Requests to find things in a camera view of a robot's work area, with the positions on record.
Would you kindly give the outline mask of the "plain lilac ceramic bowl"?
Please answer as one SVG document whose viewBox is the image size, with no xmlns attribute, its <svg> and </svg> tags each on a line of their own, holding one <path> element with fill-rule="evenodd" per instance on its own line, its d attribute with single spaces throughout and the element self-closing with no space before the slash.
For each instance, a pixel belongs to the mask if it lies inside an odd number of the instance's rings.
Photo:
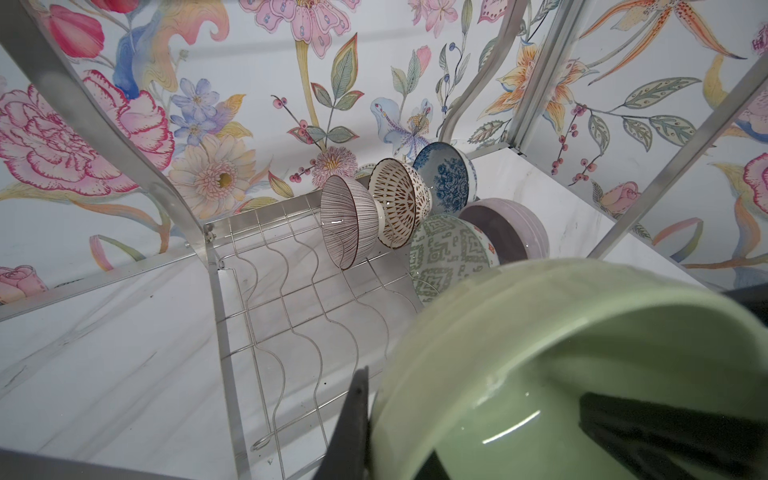
<svg viewBox="0 0 768 480">
<path fill-rule="evenodd" d="M 491 241 L 501 265 L 550 256 L 548 234 L 524 205 L 502 198 L 468 204 L 459 218 L 478 227 Z"/>
</svg>

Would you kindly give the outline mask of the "plain light green bowl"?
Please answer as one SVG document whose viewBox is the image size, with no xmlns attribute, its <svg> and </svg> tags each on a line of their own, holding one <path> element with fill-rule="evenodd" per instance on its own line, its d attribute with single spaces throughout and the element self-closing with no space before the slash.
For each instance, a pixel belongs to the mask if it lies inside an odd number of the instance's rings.
<svg viewBox="0 0 768 480">
<path fill-rule="evenodd" d="M 373 406 L 370 474 L 638 479 L 579 427 L 585 393 L 767 423 L 767 329 L 723 294 L 589 259 L 512 263 L 426 305 Z"/>
</svg>

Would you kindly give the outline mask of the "white red-patterned bowl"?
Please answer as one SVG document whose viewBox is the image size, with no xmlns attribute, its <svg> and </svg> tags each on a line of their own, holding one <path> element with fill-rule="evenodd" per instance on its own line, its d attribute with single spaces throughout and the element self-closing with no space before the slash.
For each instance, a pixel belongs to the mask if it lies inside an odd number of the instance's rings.
<svg viewBox="0 0 768 480">
<path fill-rule="evenodd" d="M 432 210 L 422 176 L 410 165 L 385 158 L 375 165 L 368 189 L 384 212 L 380 242 L 391 249 L 405 246 Z"/>
</svg>

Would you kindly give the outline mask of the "green geometric patterned bowl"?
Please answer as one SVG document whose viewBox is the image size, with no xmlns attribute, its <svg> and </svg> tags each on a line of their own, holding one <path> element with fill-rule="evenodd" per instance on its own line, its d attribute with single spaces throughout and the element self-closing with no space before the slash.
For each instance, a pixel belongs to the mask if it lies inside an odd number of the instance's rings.
<svg viewBox="0 0 768 480">
<path fill-rule="evenodd" d="M 449 214 L 426 218 L 410 243 L 409 274 L 424 306 L 461 280 L 499 264 L 490 239 Z"/>
</svg>

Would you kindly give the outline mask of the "purple striped bowl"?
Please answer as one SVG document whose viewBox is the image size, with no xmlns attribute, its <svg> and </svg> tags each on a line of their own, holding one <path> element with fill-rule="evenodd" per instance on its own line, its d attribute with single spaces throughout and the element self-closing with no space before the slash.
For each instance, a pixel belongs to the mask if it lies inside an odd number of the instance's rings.
<svg viewBox="0 0 768 480">
<path fill-rule="evenodd" d="M 351 268 L 374 249 L 383 232 L 383 207 L 355 179 L 330 176 L 321 193 L 321 230 L 336 267 Z"/>
</svg>

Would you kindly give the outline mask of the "blue floral ceramic bowl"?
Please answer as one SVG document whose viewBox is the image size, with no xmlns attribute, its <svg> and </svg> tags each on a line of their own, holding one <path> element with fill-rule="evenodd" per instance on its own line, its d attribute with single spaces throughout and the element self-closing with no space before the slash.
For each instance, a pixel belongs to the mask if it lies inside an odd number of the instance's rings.
<svg viewBox="0 0 768 480">
<path fill-rule="evenodd" d="M 417 155 L 413 168 L 432 198 L 432 214 L 457 216 L 476 199 L 477 173 L 471 160 L 444 142 L 434 142 Z"/>
</svg>

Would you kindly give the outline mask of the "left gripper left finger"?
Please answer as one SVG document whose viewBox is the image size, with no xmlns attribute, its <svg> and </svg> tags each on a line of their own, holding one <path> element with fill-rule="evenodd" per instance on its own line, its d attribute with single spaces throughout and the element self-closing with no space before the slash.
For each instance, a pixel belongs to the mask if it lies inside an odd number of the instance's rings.
<svg viewBox="0 0 768 480">
<path fill-rule="evenodd" d="M 369 439 L 369 369 L 355 371 L 314 480 L 364 479 Z"/>
</svg>

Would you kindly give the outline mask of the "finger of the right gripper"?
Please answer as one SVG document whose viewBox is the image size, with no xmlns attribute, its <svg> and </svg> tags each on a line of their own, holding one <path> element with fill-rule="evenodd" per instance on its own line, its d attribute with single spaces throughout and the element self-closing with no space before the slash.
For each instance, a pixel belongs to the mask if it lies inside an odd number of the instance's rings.
<svg viewBox="0 0 768 480">
<path fill-rule="evenodd" d="M 677 459 L 726 479 L 767 477 L 767 423 L 585 393 L 579 427 L 638 479 L 692 479 Z"/>
<path fill-rule="evenodd" d="M 756 316 L 761 323 L 768 326 L 768 284 L 730 290 L 724 296 L 739 303 Z"/>
</svg>

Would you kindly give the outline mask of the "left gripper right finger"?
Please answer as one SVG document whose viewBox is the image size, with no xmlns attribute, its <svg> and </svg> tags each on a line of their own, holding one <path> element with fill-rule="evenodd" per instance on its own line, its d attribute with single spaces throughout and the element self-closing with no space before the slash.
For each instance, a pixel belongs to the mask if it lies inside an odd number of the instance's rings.
<svg viewBox="0 0 768 480">
<path fill-rule="evenodd" d="M 435 451 L 432 451 L 420 470 L 414 477 L 415 480 L 450 480 L 446 469 Z"/>
</svg>

